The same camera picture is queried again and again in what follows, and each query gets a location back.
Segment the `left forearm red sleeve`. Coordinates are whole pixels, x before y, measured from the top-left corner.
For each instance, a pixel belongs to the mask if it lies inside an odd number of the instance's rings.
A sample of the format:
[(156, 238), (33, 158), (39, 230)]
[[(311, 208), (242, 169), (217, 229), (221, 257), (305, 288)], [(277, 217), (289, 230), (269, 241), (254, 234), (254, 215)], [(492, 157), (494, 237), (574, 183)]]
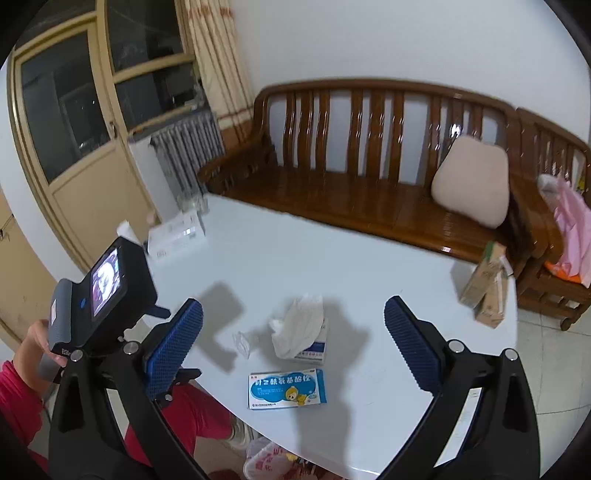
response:
[(42, 400), (19, 376), (12, 361), (1, 367), (1, 453), (27, 474), (46, 478), (48, 461), (29, 448), (42, 427)]

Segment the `person's left hand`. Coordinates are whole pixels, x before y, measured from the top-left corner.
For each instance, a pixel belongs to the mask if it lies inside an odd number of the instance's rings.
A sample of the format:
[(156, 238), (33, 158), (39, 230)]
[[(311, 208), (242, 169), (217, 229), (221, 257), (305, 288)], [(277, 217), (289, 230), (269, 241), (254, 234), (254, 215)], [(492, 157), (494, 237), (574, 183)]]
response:
[(13, 358), (16, 372), (39, 397), (43, 397), (50, 386), (50, 382), (38, 374), (38, 366), (43, 355), (47, 355), (58, 368), (65, 368), (67, 365), (66, 358), (54, 354), (49, 349), (48, 321), (39, 319), (29, 326)]

